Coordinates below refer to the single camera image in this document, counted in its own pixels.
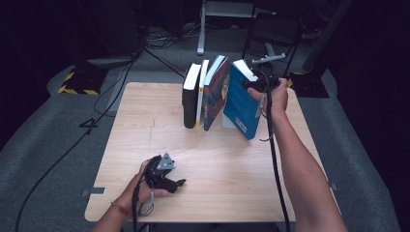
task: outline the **person's left hand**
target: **person's left hand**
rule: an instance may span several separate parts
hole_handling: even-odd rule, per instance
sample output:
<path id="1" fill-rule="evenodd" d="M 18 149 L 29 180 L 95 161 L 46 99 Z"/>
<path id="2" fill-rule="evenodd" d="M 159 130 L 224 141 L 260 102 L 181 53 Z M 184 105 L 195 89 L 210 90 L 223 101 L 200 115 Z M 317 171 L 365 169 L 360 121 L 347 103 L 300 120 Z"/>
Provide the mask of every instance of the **person's left hand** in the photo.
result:
<path id="1" fill-rule="evenodd" d="M 115 200 L 117 204 L 131 211 L 133 189 L 135 189 L 135 186 L 139 180 L 139 177 L 141 176 L 148 162 L 149 162 L 149 159 L 142 162 L 141 167 L 139 168 L 139 172 L 135 176 L 133 176 L 130 183 L 124 189 L 123 193 Z M 166 196 L 168 194 L 169 192 L 165 189 L 154 188 L 154 195 L 156 197 Z M 139 198 L 138 203 L 137 203 L 138 205 L 144 202 L 147 202 L 151 199 L 151 188 L 147 185 L 145 181 L 142 181 L 140 185 L 138 198 Z"/>

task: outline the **finger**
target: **finger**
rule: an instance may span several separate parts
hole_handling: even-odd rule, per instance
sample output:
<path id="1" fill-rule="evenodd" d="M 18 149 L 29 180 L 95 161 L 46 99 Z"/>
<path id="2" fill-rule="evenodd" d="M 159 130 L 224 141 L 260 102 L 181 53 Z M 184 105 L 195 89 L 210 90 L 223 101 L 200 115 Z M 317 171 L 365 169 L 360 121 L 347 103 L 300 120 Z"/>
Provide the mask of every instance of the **finger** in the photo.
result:
<path id="1" fill-rule="evenodd" d="M 148 165 L 148 162 L 149 162 L 150 160 L 151 160 L 151 159 L 147 159 L 147 160 L 143 161 L 143 162 L 141 163 L 141 168 L 140 168 L 140 169 L 143 169 L 146 165 Z"/>
<path id="2" fill-rule="evenodd" d="M 154 189 L 154 195 L 161 197 L 161 196 L 167 196 L 169 192 L 165 189 Z"/>
<path id="3" fill-rule="evenodd" d="M 279 78 L 279 82 L 280 82 L 280 87 L 287 87 L 287 79 L 286 78 Z"/>
<path id="4" fill-rule="evenodd" d="M 257 100 L 258 102 L 262 100 L 263 93 L 259 93 L 251 87 L 249 87 L 247 91 L 250 94 L 250 96 L 253 97 L 255 100 Z"/>

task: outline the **wrist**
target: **wrist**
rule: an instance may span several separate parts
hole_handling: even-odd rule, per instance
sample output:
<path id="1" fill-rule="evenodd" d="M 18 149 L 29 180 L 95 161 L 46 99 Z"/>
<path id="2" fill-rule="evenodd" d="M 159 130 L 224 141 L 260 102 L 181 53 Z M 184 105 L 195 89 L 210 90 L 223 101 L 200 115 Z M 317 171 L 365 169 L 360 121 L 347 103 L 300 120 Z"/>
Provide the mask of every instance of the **wrist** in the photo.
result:
<path id="1" fill-rule="evenodd" d="M 280 108 L 278 109 L 272 108 L 271 116 L 272 116 L 273 121 L 280 121 L 280 120 L 287 118 L 285 110 L 280 109 Z"/>
<path id="2" fill-rule="evenodd" d="M 124 207 L 127 210 L 130 210 L 132 208 L 132 196 L 128 196 L 128 195 L 123 195 L 121 194 L 116 200 L 115 202 L 119 205 L 121 205 L 122 207 Z"/>
<path id="3" fill-rule="evenodd" d="M 117 203 L 116 201 L 111 202 L 111 208 L 116 212 L 121 213 L 121 215 L 128 217 L 131 215 L 130 209 L 123 207 L 121 204 Z"/>

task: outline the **hazard tape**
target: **hazard tape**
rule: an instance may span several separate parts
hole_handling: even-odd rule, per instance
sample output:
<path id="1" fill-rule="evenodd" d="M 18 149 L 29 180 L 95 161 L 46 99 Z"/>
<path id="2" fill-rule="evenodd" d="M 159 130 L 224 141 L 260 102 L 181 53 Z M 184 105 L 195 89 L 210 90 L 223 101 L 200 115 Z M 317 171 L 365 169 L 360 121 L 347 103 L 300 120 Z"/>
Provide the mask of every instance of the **hazard tape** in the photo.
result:
<path id="1" fill-rule="evenodd" d="M 73 85 L 75 79 L 75 69 L 72 69 L 70 73 L 67 75 L 66 79 L 64 80 L 63 84 L 61 85 L 60 89 L 58 89 L 58 93 L 66 93 L 66 94 L 86 94 L 86 95 L 99 95 L 101 90 L 101 86 L 96 86 L 96 89 L 82 89 L 82 88 L 72 88 L 70 85 Z"/>
<path id="2" fill-rule="evenodd" d="M 292 75 L 304 75 L 303 72 L 292 72 L 289 73 L 286 77 L 287 79 L 287 87 L 293 89 L 293 81 L 292 81 Z"/>

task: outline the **black book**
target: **black book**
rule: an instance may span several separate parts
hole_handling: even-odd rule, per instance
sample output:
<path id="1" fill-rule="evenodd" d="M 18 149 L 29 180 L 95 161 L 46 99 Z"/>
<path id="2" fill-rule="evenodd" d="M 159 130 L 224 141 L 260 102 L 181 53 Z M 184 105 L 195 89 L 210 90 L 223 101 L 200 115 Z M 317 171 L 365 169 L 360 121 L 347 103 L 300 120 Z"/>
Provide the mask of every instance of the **black book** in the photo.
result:
<path id="1" fill-rule="evenodd" d="M 182 106 L 184 107 L 184 126 L 188 129 L 195 126 L 200 70 L 201 65 L 192 63 L 183 84 Z"/>

